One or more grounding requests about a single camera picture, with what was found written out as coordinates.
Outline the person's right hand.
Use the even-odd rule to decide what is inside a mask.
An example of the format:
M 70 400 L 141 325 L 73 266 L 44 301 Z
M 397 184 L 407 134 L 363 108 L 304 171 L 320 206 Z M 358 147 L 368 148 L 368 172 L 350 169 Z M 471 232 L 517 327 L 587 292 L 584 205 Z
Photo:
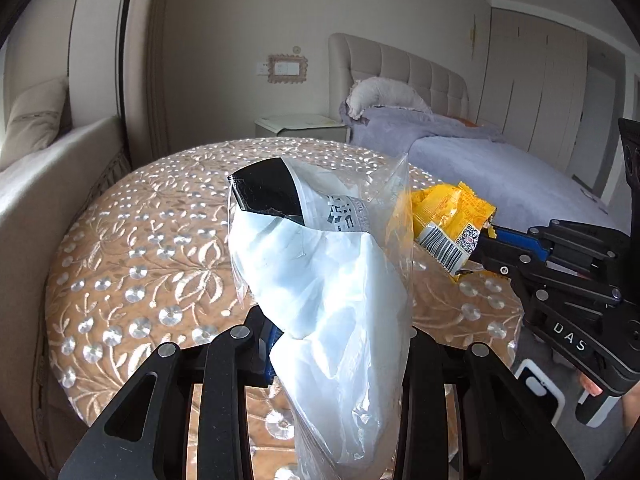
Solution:
M 589 399 L 602 400 L 597 411 L 597 420 L 617 422 L 625 436 L 631 433 L 639 418 L 639 384 L 635 384 L 620 398 L 609 396 L 600 386 L 585 374 L 578 374 L 580 386 L 585 390 L 586 403 Z

